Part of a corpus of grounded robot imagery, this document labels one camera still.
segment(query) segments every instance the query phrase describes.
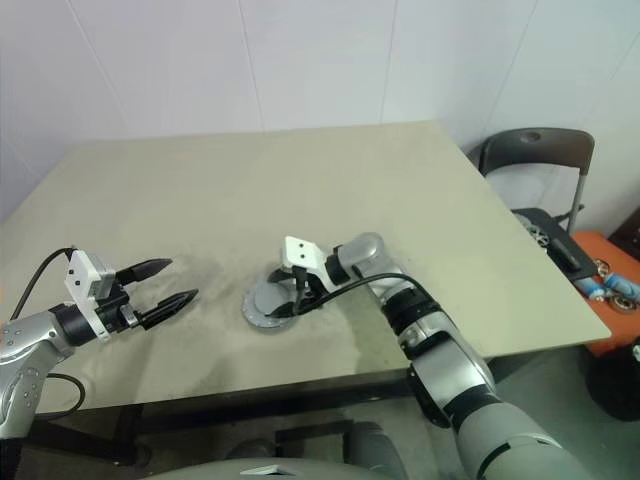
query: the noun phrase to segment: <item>robotic arm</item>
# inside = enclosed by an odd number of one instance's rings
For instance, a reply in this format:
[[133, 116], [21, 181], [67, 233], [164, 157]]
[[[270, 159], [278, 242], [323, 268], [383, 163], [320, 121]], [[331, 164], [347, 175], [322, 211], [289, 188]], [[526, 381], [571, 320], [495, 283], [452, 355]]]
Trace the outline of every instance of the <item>robotic arm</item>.
[[27, 436], [47, 374], [73, 355], [76, 347], [95, 338], [106, 342], [112, 333], [128, 328], [148, 330], [180, 311], [198, 293], [176, 293], [141, 313], [129, 304], [124, 287], [157, 274], [170, 259], [147, 260], [116, 272], [83, 250], [69, 249], [67, 255], [65, 285], [75, 303], [60, 304], [2, 327], [0, 440]]
[[379, 278], [368, 285], [411, 362], [415, 396], [432, 423], [453, 428], [470, 478], [591, 478], [526, 413], [500, 400], [487, 364], [440, 305], [389, 256], [379, 235], [362, 234], [331, 255], [287, 237], [282, 266], [269, 280], [293, 280], [298, 295], [278, 307], [271, 314], [275, 317], [306, 313], [342, 286]]

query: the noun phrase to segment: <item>white wall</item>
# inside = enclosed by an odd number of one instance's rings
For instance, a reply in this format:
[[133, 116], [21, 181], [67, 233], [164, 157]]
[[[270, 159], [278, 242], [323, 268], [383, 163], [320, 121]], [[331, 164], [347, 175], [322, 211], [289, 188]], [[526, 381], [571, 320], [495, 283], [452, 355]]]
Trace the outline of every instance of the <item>white wall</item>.
[[[78, 141], [435, 118], [588, 130], [581, 225], [640, 203], [637, 0], [2, 0], [0, 218]], [[575, 174], [512, 169], [511, 206]], [[517, 189], [505, 178], [522, 180]]]

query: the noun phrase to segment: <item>chair backrest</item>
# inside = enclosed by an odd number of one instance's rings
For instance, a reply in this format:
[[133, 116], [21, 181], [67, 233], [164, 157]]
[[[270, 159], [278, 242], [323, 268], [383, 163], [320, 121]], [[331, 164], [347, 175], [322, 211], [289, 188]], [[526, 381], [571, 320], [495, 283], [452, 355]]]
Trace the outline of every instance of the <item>chair backrest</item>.
[[501, 167], [548, 163], [589, 171], [594, 140], [581, 130], [566, 128], [520, 128], [489, 137], [479, 152], [478, 170], [485, 176]]

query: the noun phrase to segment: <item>round object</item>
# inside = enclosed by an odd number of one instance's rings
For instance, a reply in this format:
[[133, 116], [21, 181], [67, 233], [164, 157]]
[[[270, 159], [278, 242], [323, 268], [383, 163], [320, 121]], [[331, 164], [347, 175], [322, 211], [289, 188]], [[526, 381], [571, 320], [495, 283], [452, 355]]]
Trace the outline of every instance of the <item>round object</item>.
[[611, 267], [604, 260], [600, 260], [599, 258], [594, 258], [593, 263], [596, 264], [596, 267], [598, 268], [598, 275], [600, 275], [601, 277], [606, 277], [611, 271]]
[[606, 291], [593, 278], [587, 277], [574, 280], [573, 285], [589, 300], [604, 301]]
[[265, 275], [245, 295], [242, 314], [252, 327], [262, 332], [279, 332], [291, 326], [298, 317], [271, 318], [277, 307], [295, 300], [295, 291], [281, 283], [269, 283]]
[[531, 223], [531, 220], [529, 220], [524, 215], [516, 213], [515, 216], [518, 221], [520, 221], [525, 230], [529, 232], [531, 238], [533, 238], [536, 243], [540, 245], [540, 247], [547, 248], [549, 246], [549, 235], [547, 235], [544, 230], [538, 227], [535, 223]]
[[604, 277], [605, 286], [625, 296], [633, 302], [640, 303], [640, 285], [633, 283], [617, 273], [610, 273]]
[[636, 311], [636, 304], [622, 295], [614, 294], [608, 298], [609, 305], [618, 313], [630, 314]]

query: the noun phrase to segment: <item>gray floor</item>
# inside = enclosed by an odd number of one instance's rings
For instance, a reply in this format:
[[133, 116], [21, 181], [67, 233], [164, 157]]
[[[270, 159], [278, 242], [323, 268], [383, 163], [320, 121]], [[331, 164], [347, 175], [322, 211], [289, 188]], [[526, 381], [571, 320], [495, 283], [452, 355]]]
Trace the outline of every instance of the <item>gray floor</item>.
[[[580, 364], [581, 353], [577, 348], [546, 352], [503, 381], [499, 391], [505, 400], [525, 409], [571, 450], [594, 479], [637, 480], [640, 478], [640, 422], [619, 422], [600, 411], [584, 387]], [[100, 431], [113, 424], [114, 414], [108, 410], [99, 418], [79, 414], [72, 421], [80, 429]], [[143, 437], [141, 440], [154, 452], [144, 469], [116, 468], [25, 448], [18, 478], [141, 478], [224, 458], [240, 441], [256, 437], [271, 439], [278, 429], [342, 419], [379, 423], [398, 448], [411, 480], [467, 478], [451, 432], [427, 423], [410, 398]], [[329, 461], [341, 458], [338, 436], [310, 440], [302, 447], [309, 458]]]

